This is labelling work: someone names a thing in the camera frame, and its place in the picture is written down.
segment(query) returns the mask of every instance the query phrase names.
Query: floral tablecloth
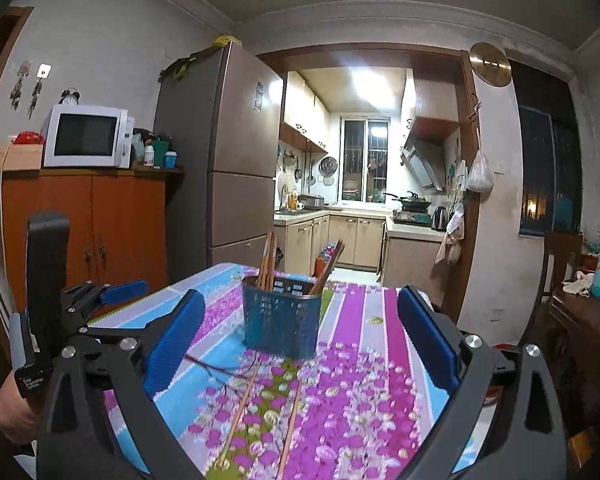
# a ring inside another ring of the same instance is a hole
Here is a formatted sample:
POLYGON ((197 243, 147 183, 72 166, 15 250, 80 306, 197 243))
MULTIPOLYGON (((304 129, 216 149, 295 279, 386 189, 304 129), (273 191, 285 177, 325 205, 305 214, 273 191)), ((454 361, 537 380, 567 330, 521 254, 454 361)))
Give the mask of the floral tablecloth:
MULTIPOLYGON (((141 328, 195 288, 206 313, 170 387, 154 397, 209 480, 392 480, 448 400, 397 315, 397 291, 329 282, 314 359, 292 362, 243 344, 240 280, 255 269, 219 264, 96 320, 141 328)), ((112 392, 106 405, 126 457, 145 469, 112 392)), ((475 461, 469 442, 458 468, 475 461)))

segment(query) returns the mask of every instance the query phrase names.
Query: alarm clock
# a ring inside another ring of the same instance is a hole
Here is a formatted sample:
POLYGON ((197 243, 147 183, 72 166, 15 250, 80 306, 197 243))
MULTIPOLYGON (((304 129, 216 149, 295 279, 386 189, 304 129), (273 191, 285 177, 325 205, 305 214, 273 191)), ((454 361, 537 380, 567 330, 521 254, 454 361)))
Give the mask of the alarm clock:
POLYGON ((60 95, 60 100, 58 101, 59 105, 77 105, 78 104, 78 100, 80 99, 80 94, 78 93, 78 91, 71 87, 71 88, 67 88, 64 92, 62 92, 62 94, 60 95))

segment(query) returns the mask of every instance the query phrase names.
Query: kitchen window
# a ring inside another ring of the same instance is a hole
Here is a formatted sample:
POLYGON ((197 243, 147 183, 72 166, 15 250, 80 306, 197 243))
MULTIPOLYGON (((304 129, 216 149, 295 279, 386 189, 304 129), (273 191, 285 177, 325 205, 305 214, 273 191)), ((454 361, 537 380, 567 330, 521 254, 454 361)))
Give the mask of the kitchen window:
POLYGON ((578 232, 580 137, 567 83, 511 62, 522 131, 520 234, 578 232))
POLYGON ((386 191, 386 119, 343 119, 340 135, 340 199, 384 203, 386 191))

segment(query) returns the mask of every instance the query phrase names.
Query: gas stove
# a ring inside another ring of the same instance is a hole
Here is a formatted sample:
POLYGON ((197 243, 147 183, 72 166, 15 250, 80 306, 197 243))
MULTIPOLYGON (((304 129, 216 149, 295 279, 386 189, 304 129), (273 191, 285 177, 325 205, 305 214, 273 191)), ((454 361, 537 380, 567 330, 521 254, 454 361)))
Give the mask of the gas stove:
POLYGON ((411 211, 394 211, 394 222, 397 224, 412 224, 430 227, 431 215, 428 213, 413 213, 411 211))

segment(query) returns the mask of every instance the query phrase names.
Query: refrigerator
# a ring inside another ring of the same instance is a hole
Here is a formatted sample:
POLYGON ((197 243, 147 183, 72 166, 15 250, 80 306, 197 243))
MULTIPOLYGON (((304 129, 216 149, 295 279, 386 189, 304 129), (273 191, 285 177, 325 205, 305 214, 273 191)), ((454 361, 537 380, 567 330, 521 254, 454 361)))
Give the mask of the refrigerator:
POLYGON ((282 86, 235 43, 163 80, 154 132, 172 137, 185 172, 166 207, 171 283, 221 262, 259 265, 273 228, 282 86))

